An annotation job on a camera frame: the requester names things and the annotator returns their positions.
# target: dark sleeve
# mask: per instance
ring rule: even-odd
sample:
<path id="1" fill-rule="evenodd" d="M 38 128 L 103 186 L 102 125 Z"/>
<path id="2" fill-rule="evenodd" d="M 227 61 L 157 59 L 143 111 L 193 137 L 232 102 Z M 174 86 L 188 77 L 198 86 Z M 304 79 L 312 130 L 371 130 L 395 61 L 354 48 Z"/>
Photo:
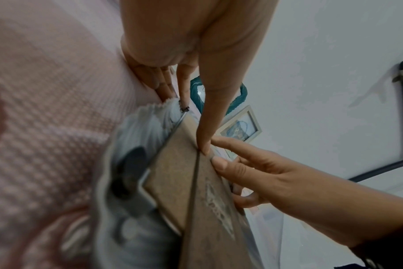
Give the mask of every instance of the dark sleeve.
<path id="1" fill-rule="evenodd" d="M 403 227 L 384 238 L 351 248 L 351 251 L 364 261 L 367 268 L 403 268 Z"/>

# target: hand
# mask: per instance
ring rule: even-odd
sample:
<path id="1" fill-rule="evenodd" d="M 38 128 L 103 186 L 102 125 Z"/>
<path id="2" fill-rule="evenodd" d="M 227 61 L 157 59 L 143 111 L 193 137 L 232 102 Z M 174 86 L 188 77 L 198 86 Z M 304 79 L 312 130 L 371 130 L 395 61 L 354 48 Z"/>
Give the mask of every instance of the hand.
<path id="1" fill-rule="evenodd" d="M 233 194 L 239 207 L 271 203 L 343 245 L 381 238 L 403 226 L 403 199 L 375 191 L 297 163 L 233 138 L 214 136 L 212 144 L 239 157 L 214 157 L 217 173 L 254 192 Z"/>
<path id="2" fill-rule="evenodd" d="M 120 1 L 126 61 L 162 101 L 174 96 L 169 66 L 178 64 L 183 108 L 190 102 L 190 75 L 200 67 L 206 98 L 197 144 L 204 154 L 264 38 L 277 2 Z"/>

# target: button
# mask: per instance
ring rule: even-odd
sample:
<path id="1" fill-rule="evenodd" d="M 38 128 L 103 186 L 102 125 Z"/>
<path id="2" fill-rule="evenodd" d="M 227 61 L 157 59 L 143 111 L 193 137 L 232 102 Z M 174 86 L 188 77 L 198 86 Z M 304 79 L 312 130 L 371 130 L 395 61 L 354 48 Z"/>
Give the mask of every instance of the button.
<path id="1" fill-rule="evenodd" d="M 365 262 L 368 264 L 368 266 L 369 266 L 371 269 L 376 269 L 376 268 L 377 268 L 375 262 L 373 262 L 372 260 L 370 260 L 370 259 L 365 259 Z"/>

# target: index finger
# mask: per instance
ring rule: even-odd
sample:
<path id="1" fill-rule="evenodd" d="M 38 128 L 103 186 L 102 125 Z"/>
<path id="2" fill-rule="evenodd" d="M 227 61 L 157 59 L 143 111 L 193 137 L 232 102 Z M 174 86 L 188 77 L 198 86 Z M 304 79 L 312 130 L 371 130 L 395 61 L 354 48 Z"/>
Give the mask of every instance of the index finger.
<path id="1" fill-rule="evenodd" d="M 211 143 L 214 146 L 228 149 L 253 164 L 262 162 L 263 160 L 270 158 L 267 151 L 235 138 L 213 136 Z"/>

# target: teal mirror frame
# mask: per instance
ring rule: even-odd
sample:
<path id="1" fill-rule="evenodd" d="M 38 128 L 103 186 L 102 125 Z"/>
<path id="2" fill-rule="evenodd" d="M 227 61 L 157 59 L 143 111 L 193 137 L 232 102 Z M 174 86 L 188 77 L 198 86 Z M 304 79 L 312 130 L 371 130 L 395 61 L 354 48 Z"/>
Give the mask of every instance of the teal mirror frame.
<path id="1" fill-rule="evenodd" d="M 202 84 L 202 80 L 200 79 L 200 76 L 192 79 L 190 82 L 190 97 L 191 97 L 191 100 L 193 100 L 194 104 L 196 105 L 198 111 L 200 111 L 200 113 L 203 112 L 204 103 L 197 93 L 198 92 L 197 87 L 199 87 L 201 85 L 203 85 L 203 84 Z M 228 107 L 227 113 L 225 115 L 228 115 L 231 111 L 236 109 L 236 107 L 238 107 L 240 104 L 242 104 L 246 100 L 246 97 L 247 97 L 247 88 L 242 83 L 240 86 L 240 96 L 237 96 L 231 102 L 231 104 Z"/>

